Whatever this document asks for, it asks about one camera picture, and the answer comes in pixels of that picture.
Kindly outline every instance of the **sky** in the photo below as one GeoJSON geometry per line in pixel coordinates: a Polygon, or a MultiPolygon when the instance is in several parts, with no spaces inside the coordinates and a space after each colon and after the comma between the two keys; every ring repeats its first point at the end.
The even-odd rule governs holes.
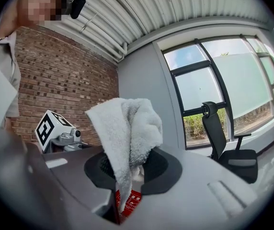
{"type": "MultiPolygon", "coordinates": [[[[203,43],[203,45],[213,58],[221,56],[222,53],[233,55],[250,52],[240,38],[209,41],[203,43]]],[[[169,52],[165,54],[165,58],[170,70],[205,60],[196,45],[169,52]]]]}

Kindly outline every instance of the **black chair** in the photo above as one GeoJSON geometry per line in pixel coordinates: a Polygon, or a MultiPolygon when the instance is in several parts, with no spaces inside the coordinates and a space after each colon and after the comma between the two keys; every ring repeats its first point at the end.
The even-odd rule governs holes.
{"type": "Polygon", "coordinates": [[[254,183],[257,179],[258,166],[257,155],[254,150],[240,150],[242,138],[251,134],[239,134],[235,150],[224,151],[227,144],[222,125],[217,114],[218,108],[214,102],[204,102],[202,122],[213,148],[211,158],[229,169],[248,183],[254,183]]]}

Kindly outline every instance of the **red label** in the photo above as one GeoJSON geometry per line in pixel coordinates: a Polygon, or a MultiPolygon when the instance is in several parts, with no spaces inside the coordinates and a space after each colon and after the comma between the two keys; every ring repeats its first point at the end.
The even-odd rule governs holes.
{"type": "MultiPolygon", "coordinates": [[[[116,192],[117,207],[120,204],[120,198],[121,197],[120,197],[120,193],[119,193],[119,190],[118,190],[116,192]]],[[[121,216],[123,218],[127,218],[133,212],[133,210],[136,208],[136,206],[139,204],[140,201],[141,201],[141,193],[132,190],[131,195],[129,196],[129,198],[126,202],[126,206],[124,208],[124,211],[121,213],[121,216]]]]}

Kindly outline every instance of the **black panel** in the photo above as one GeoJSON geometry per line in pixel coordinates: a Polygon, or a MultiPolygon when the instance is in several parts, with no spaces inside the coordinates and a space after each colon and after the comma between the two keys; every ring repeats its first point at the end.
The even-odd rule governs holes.
{"type": "Polygon", "coordinates": [[[48,114],[46,114],[43,119],[41,120],[40,125],[38,126],[38,128],[36,129],[37,135],[41,141],[41,144],[44,146],[44,144],[46,143],[48,137],[50,136],[50,134],[52,133],[52,130],[54,129],[54,125],[50,119],[50,117],[48,116],[48,114]]]}
{"type": "Polygon", "coordinates": [[[57,120],[58,120],[63,126],[72,127],[72,125],[69,124],[69,123],[67,122],[67,120],[66,120],[62,115],[59,115],[59,114],[53,113],[53,112],[51,112],[51,113],[54,115],[55,118],[57,118],[57,120]]]}
{"type": "Polygon", "coordinates": [[[110,189],[115,193],[116,180],[114,172],[110,162],[106,160],[108,160],[107,155],[100,152],[86,161],[84,171],[96,187],[110,189]]]}
{"type": "Polygon", "coordinates": [[[181,163],[174,156],[159,148],[151,150],[143,168],[145,183],[141,187],[142,195],[167,192],[177,183],[183,171],[181,163]]]}
{"type": "Polygon", "coordinates": [[[190,64],[184,67],[180,67],[174,70],[171,70],[171,72],[175,75],[175,77],[186,74],[188,72],[192,72],[195,70],[203,69],[206,67],[210,67],[210,61],[209,60],[204,60],[200,62],[196,62],[194,64],[190,64]]]}

